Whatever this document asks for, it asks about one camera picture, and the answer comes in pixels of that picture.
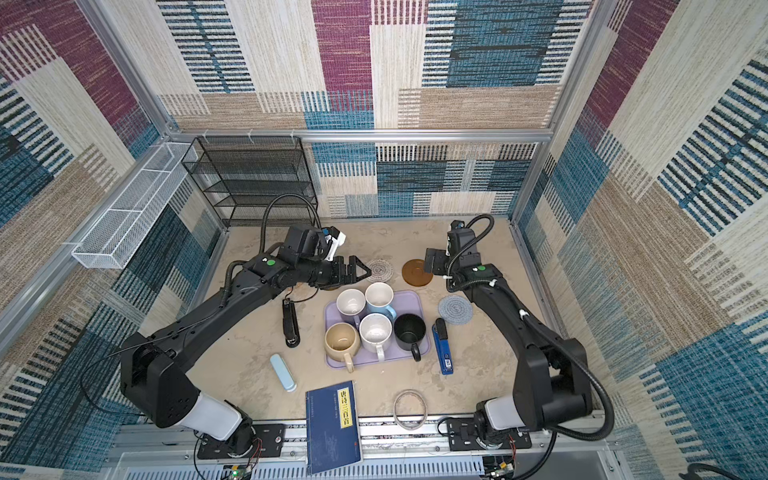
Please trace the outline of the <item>brown round coaster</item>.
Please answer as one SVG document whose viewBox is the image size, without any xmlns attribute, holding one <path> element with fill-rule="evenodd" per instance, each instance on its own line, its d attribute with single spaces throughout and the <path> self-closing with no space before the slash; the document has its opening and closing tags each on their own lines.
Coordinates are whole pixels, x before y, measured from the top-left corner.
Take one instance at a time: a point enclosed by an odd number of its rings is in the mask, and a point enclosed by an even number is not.
<svg viewBox="0 0 768 480">
<path fill-rule="evenodd" d="M 408 260 L 402 267 L 401 276 L 407 284 L 414 287 L 426 286 L 433 279 L 433 274 L 425 270 L 425 262 L 422 259 Z"/>
</svg>

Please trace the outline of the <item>clear glass coaster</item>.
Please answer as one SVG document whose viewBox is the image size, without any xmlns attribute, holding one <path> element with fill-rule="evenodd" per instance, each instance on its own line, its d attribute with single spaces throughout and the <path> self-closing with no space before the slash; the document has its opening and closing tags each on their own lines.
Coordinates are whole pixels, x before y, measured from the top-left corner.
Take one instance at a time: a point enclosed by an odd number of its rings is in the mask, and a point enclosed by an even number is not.
<svg viewBox="0 0 768 480">
<path fill-rule="evenodd" d="M 390 262 L 384 259 L 374 259 L 367 263 L 371 269 L 371 275 L 367 280 L 371 283 L 389 282 L 394 276 L 394 269 Z"/>
</svg>

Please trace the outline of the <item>lilac white mug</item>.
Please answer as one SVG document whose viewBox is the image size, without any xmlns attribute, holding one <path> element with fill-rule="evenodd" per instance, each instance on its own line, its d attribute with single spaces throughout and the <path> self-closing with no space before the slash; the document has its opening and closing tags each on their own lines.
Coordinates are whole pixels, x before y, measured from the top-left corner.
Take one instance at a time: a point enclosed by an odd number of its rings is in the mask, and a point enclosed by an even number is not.
<svg viewBox="0 0 768 480">
<path fill-rule="evenodd" d="M 336 299 L 336 308 L 341 320 L 357 327 L 365 315 L 367 301 L 362 291 L 346 289 Z"/>
</svg>

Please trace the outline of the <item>light blue mug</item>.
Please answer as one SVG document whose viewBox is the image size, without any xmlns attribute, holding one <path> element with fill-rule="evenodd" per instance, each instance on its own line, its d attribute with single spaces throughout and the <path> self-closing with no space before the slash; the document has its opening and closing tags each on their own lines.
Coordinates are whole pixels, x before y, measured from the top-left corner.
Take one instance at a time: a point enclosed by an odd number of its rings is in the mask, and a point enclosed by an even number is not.
<svg viewBox="0 0 768 480">
<path fill-rule="evenodd" d="M 374 282 L 365 291 L 366 312 L 368 314 L 381 314 L 391 322 L 397 318 L 397 313 L 392 306 L 394 291 L 384 282 Z"/>
</svg>

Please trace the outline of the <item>grey woven round coaster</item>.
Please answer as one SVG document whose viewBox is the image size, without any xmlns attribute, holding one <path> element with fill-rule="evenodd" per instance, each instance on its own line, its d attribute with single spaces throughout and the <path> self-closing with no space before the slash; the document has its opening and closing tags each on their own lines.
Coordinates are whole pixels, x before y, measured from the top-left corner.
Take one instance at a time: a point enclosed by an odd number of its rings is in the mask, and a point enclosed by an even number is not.
<svg viewBox="0 0 768 480">
<path fill-rule="evenodd" d="M 474 315 L 472 304 L 464 297 L 449 295 L 438 302 L 439 317 L 451 325 L 466 325 Z"/>
</svg>

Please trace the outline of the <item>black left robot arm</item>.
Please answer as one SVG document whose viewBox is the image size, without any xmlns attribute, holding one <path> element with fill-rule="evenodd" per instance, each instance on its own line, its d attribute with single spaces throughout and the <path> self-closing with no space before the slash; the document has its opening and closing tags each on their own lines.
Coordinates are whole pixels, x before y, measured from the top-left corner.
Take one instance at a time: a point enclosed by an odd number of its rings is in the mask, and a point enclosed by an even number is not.
<svg viewBox="0 0 768 480">
<path fill-rule="evenodd" d="M 192 429 L 218 442 L 222 455 L 231 458 L 254 448 L 252 419 L 204 393 L 187 373 L 240 320 L 285 290 L 300 283 L 331 290 L 371 276 L 371 268 L 356 256 L 337 255 L 343 234 L 323 226 L 315 207 L 309 212 L 309 224 L 290 227 L 283 241 L 261 244 L 254 257 L 232 261 L 215 295 L 148 337 L 132 334 L 113 352 L 120 363 L 120 392 L 157 427 Z"/>
</svg>

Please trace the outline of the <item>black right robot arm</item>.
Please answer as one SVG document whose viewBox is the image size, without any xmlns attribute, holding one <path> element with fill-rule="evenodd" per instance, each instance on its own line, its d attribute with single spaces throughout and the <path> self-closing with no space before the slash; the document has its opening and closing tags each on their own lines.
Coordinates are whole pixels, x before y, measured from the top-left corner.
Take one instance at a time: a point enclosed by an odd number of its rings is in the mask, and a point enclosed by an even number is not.
<svg viewBox="0 0 768 480">
<path fill-rule="evenodd" d="M 482 261 L 477 245 L 494 224 L 490 214 L 455 220 L 447 246 L 429 248 L 425 254 L 425 271 L 444 278 L 448 292 L 460 292 L 479 307 L 517 359 L 512 393 L 476 407 L 480 441 L 499 444 L 509 430 L 518 428 L 548 430 L 580 441 L 607 438 L 615 426 L 615 411 L 607 390 L 588 368 L 584 346 L 540 322 L 501 271 Z"/>
</svg>

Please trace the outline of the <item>white ceramic mug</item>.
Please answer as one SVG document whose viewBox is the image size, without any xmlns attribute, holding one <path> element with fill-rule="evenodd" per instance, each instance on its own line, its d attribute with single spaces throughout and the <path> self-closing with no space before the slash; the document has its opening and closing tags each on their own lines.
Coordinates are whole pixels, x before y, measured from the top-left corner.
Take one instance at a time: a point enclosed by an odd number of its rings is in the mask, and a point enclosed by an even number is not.
<svg viewBox="0 0 768 480">
<path fill-rule="evenodd" d="M 392 321 L 383 314 L 372 313 L 363 318 L 358 332 L 362 347 L 373 354 L 379 363 L 384 362 L 386 351 L 392 344 Z"/>
</svg>

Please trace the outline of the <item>blue stapler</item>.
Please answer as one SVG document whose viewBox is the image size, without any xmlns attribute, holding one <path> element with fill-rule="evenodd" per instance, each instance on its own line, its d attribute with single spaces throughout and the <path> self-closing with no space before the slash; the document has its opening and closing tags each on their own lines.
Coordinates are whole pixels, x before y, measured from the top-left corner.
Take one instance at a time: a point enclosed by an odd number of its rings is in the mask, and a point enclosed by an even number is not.
<svg viewBox="0 0 768 480">
<path fill-rule="evenodd" d="M 450 352 L 447 324 L 443 318 L 437 318 L 432 326 L 441 373 L 445 376 L 454 373 L 454 364 Z"/>
</svg>

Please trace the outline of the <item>beige ceramic mug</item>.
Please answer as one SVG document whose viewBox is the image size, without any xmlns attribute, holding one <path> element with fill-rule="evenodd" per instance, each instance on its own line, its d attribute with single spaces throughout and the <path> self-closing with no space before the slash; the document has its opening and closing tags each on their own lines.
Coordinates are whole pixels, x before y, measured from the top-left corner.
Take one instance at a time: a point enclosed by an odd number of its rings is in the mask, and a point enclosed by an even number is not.
<svg viewBox="0 0 768 480">
<path fill-rule="evenodd" d="M 353 360 L 360 351 L 361 339 L 353 325 L 339 322 L 326 331 L 324 348 L 330 359 L 342 363 L 352 373 L 355 370 Z"/>
</svg>

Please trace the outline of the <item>black ceramic mug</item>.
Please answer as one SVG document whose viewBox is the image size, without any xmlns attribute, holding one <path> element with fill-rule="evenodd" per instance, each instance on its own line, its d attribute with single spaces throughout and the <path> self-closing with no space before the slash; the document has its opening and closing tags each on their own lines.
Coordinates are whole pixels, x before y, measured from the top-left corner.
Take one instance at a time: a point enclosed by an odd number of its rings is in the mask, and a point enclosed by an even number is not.
<svg viewBox="0 0 768 480">
<path fill-rule="evenodd" d="M 424 320 L 416 314 L 402 314 L 393 324 L 393 333 L 398 346 L 409 352 L 416 362 L 420 362 L 422 360 L 420 342 L 426 336 Z"/>
</svg>

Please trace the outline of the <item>black stapler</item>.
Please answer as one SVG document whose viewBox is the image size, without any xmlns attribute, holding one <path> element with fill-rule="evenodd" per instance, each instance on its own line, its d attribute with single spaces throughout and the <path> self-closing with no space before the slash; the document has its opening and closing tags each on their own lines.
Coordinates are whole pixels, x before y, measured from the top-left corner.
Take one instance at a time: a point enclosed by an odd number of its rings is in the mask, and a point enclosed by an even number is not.
<svg viewBox="0 0 768 480">
<path fill-rule="evenodd" d="M 291 299 L 285 298 L 282 301 L 282 312 L 285 343 L 289 348 L 296 348 L 299 345 L 301 338 L 295 303 Z"/>
</svg>

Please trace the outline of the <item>light blue small case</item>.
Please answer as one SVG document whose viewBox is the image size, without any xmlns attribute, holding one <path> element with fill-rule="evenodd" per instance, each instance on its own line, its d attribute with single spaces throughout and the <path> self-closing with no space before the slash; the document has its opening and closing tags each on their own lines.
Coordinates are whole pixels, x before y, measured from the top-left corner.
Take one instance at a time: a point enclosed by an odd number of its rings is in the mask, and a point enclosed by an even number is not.
<svg viewBox="0 0 768 480">
<path fill-rule="evenodd" d="M 283 357 L 280 354 L 271 355 L 270 364 L 285 391 L 294 392 L 297 389 L 297 383 Z"/>
</svg>

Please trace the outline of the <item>clear tape roll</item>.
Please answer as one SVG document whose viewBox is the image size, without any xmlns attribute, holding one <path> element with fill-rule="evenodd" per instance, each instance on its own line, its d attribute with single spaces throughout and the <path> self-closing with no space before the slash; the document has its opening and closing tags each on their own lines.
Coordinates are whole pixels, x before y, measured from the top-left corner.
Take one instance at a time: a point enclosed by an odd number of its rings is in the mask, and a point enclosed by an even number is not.
<svg viewBox="0 0 768 480">
<path fill-rule="evenodd" d="M 393 401 L 393 420 L 401 429 L 413 432 L 422 428 L 428 420 L 428 408 L 425 397 L 414 389 L 397 393 Z"/>
</svg>

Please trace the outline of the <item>dark blue book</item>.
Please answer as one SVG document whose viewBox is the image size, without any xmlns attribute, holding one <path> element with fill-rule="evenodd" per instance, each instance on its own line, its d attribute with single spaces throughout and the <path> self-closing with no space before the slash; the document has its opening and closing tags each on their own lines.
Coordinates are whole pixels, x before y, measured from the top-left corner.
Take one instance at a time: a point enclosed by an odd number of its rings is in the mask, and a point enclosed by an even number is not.
<svg viewBox="0 0 768 480">
<path fill-rule="evenodd" d="M 307 472 L 324 474 L 362 461 L 353 381 L 307 391 Z"/>
</svg>

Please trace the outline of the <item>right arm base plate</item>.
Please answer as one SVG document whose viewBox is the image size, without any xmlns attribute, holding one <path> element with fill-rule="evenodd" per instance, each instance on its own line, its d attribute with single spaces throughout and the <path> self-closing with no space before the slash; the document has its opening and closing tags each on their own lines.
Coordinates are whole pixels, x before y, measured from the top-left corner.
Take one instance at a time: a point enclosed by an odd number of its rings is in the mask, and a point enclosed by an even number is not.
<svg viewBox="0 0 768 480">
<path fill-rule="evenodd" d="M 532 441 L 526 431 L 496 430 L 474 418 L 446 416 L 438 421 L 437 432 L 448 439 L 451 451 L 530 449 Z"/>
</svg>

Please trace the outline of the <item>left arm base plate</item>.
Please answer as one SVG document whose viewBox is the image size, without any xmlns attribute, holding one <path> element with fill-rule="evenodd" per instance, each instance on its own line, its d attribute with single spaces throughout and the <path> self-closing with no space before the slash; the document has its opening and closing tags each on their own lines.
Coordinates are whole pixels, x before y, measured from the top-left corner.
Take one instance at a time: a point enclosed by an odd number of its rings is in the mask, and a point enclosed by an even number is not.
<svg viewBox="0 0 768 480">
<path fill-rule="evenodd" d="M 244 422 L 225 440 L 202 436 L 197 460 L 255 459 L 279 457 L 285 433 L 284 424 L 248 424 Z"/>
</svg>

